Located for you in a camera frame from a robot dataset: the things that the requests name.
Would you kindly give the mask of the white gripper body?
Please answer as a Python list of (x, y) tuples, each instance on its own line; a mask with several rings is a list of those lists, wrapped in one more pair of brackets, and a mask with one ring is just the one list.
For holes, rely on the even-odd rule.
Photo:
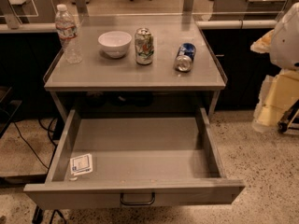
[(277, 23), (271, 38), (270, 61), (290, 70), (299, 69), (299, 3)]

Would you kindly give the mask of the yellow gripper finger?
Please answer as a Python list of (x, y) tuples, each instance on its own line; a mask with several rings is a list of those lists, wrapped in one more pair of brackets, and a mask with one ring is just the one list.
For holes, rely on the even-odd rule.
[(299, 72), (282, 69), (266, 76), (253, 113), (252, 128), (260, 133), (278, 126), (284, 114), (299, 100)]
[(274, 31), (271, 30), (267, 32), (265, 35), (260, 37), (257, 41), (255, 41), (251, 46), (250, 50), (257, 53), (268, 53), (271, 47), (271, 40)]

